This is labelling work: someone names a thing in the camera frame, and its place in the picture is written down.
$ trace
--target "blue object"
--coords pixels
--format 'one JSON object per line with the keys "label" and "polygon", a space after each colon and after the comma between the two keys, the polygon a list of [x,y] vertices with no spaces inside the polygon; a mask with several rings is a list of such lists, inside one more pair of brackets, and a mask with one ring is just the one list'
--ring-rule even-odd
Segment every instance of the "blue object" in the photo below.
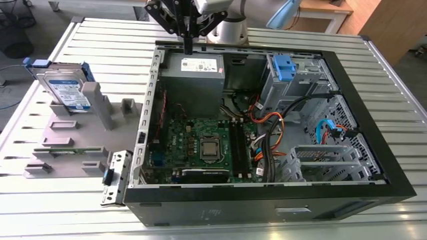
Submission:
{"label": "blue object", "polygon": [[82,63],[82,69],[83,69],[83,72],[84,72],[84,75],[86,75],[86,79],[90,81],[90,82],[95,82],[95,77],[92,75],[92,71],[91,71],[91,68],[90,68],[90,64],[87,62],[83,62]]}
{"label": "blue object", "polygon": [[299,6],[303,0],[289,0],[279,11],[273,15],[266,27],[271,29],[283,29],[287,22],[293,18],[294,14],[299,10]]}
{"label": "blue object", "polygon": [[155,167],[163,167],[166,164],[166,156],[160,152],[154,152],[151,154],[151,160]]}
{"label": "blue object", "polygon": [[343,131],[343,129],[337,127],[337,125],[331,119],[329,119],[329,118],[322,119],[318,123],[318,126],[315,127],[315,140],[317,140],[318,144],[321,144],[321,142],[322,142],[321,128],[322,128],[323,123],[326,123],[329,125],[331,130],[337,129],[339,132]]}
{"label": "blue object", "polygon": [[279,74],[279,81],[293,81],[297,74],[297,64],[293,62],[290,55],[274,55],[273,62],[274,68]]}
{"label": "blue object", "polygon": [[47,59],[38,59],[36,61],[34,61],[32,67],[34,68],[48,68],[51,63],[52,62]]}

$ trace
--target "ram slot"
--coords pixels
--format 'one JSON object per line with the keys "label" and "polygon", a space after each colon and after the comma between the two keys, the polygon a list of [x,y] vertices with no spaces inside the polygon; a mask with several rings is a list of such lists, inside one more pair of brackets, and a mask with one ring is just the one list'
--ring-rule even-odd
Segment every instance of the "ram slot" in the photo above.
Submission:
{"label": "ram slot", "polygon": [[234,177],[249,178],[250,162],[247,155],[246,133],[242,122],[233,122],[228,127],[231,156],[233,156],[233,175]]}

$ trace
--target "cpu socket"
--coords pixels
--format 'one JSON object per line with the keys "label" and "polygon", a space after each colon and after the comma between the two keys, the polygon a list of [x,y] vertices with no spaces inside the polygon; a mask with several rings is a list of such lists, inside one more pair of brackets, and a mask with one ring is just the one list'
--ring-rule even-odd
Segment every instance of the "cpu socket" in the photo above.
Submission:
{"label": "cpu socket", "polygon": [[200,137],[200,159],[212,164],[220,160],[220,138],[218,136]]}

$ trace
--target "metal bracket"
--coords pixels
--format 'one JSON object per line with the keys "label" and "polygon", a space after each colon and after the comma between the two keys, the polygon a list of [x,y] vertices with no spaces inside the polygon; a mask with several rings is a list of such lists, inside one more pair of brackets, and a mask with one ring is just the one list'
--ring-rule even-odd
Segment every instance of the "metal bracket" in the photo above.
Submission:
{"label": "metal bracket", "polygon": [[102,207],[123,207],[128,184],[130,169],[132,163],[131,151],[118,151],[112,154],[110,168],[103,177]]}

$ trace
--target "blue hard drive label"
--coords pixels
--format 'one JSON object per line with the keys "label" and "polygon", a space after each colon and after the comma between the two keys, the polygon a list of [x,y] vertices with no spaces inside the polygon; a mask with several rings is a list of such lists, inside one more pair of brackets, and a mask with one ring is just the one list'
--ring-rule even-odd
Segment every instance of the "blue hard drive label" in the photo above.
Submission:
{"label": "blue hard drive label", "polygon": [[80,92],[80,84],[76,80],[50,80],[51,89],[60,98],[62,103],[71,112],[87,112],[91,103]]}

